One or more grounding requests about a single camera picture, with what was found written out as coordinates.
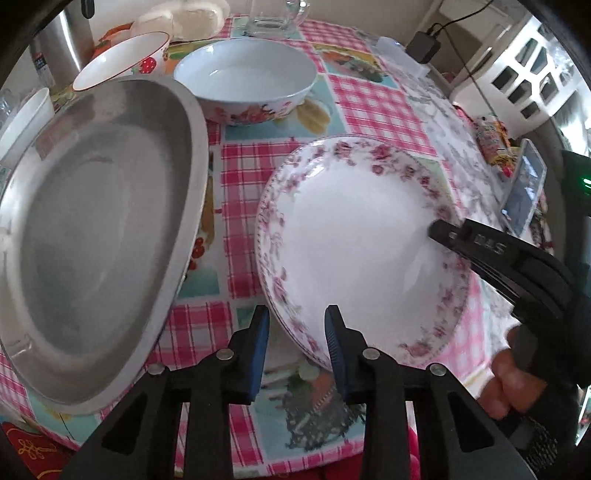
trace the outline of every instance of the metal screw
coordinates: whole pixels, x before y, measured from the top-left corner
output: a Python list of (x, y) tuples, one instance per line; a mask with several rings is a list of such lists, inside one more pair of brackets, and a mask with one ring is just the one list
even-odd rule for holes
[(218, 360), (230, 360), (234, 356), (234, 352), (229, 348), (222, 348), (216, 353)]
[(162, 375), (164, 372), (164, 365), (163, 364), (150, 364), (148, 365), (148, 373), (153, 377), (157, 377)]
[(433, 375), (436, 375), (438, 377), (442, 377), (447, 373), (447, 368), (445, 368), (442, 364), (432, 364), (429, 367), (429, 370)]
[(379, 358), (379, 350), (376, 350), (375, 348), (366, 348), (363, 351), (363, 356), (367, 360), (377, 360)]

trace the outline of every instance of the power adapter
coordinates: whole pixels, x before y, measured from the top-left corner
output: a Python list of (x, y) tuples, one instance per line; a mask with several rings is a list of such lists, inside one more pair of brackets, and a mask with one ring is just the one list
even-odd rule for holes
[(438, 39), (425, 32), (416, 32), (406, 47), (406, 53), (418, 63), (428, 63), (441, 48)]

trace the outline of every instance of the red cloth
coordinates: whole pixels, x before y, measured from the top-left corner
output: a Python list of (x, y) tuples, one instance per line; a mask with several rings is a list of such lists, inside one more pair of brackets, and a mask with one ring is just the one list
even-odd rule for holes
[[(408, 447), (410, 450), (410, 479), (421, 480), (421, 469), (418, 460), (418, 439), (417, 434), (411, 428), (408, 429)], [(273, 476), (271, 480), (285, 478), (289, 478), (290, 480), (359, 480), (362, 458), (363, 455), (355, 455), (312, 470)]]
[(10, 422), (2, 428), (31, 473), (43, 480), (57, 480), (72, 453), (44, 435), (25, 432)]

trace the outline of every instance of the phone screen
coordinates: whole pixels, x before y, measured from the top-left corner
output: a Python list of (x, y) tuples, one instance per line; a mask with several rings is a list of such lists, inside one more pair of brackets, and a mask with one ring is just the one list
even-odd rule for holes
[(546, 166), (539, 153), (529, 141), (525, 143), (517, 170), (513, 173), (515, 181), (501, 213), (511, 231), (521, 236), (529, 225), (534, 208), (544, 184)]

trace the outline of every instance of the human hand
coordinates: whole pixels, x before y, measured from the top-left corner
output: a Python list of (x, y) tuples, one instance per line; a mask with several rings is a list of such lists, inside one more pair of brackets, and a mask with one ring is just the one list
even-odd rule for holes
[[(509, 346), (513, 344), (518, 328), (507, 333)], [(506, 417), (511, 407), (526, 413), (547, 386), (545, 381), (517, 368), (511, 348), (495, 355), (491, 370), (494, 378), (482, 389), (478, 403), (495, 420)]]

